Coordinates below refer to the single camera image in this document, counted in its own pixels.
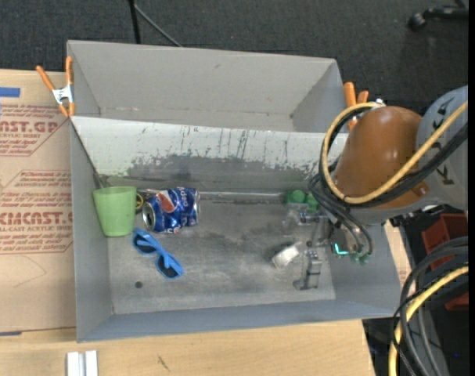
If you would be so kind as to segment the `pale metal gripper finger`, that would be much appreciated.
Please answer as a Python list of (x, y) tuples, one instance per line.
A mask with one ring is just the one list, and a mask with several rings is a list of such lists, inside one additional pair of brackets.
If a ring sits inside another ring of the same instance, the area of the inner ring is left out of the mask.
[(300, 278), (293, 282), (298, 291), (317, 289), (322, 272), (322, 258), (319, 249), (305, 250), (302, 257)]
[(320, 214), (303, 208), (289, 208), (284, 219), (284, 226), (306, 226), (318, 223)]

